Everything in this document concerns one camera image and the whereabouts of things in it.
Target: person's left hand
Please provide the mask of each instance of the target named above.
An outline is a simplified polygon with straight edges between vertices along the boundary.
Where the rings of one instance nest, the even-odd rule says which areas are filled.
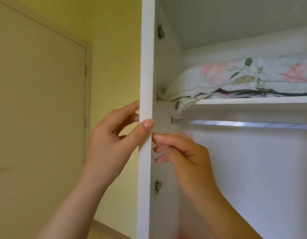
[[[109,186],[122,172],[132,152],[149,136],[153,120],[144,120],[128,135],[119,133],[138,122],[139,101],[111,111],[93,130],[82,176],[101,186]]]

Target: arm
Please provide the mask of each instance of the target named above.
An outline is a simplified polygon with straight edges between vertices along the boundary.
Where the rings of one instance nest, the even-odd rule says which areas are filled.
[[[215,239],[262,239],[218,189],[207,148],[183,134],[153,134],[156,162],[171,162],[180,186]]]
[[[134,102],[109,113],[93,130],[84,170],[68,197],[36,239],[87,238],[96,209],[108,186],[118,177],[136,147],[144,142],[154,123],[145,120],[127,136],[119,133],[139,121]]]

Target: metal closet rod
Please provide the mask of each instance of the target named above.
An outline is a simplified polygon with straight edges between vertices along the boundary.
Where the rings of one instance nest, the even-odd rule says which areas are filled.
[[[307,130],[307,124],[306,123],[186,120],[186,119],[174,119],[173,117],[171,117],[171,123],[172,124],[196,124],[196,125],[235,126],[235,127],[266,127],[266,128],[283,128],[283,129]]]

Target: wardrobe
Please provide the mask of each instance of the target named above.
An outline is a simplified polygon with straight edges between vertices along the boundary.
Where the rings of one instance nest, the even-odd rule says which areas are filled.
[[[179,113],[157,95],[196,65],[307,53],[307,0],[142,0],[141,27],[140,119],[206,146],[219,189],[263,238],[307,239],[307,96],[204,99]],[[137,238],[212,238],[152,148],[139,151]]]

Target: folded blanket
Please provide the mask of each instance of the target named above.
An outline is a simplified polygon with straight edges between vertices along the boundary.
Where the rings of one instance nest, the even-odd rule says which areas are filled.
[[[173,100],[181,112],[202,99],[241,97],[241,91],[244,96],[249,92],[250,98],[306,94],[307,53],[195,66],[185,70],[158,96]]]

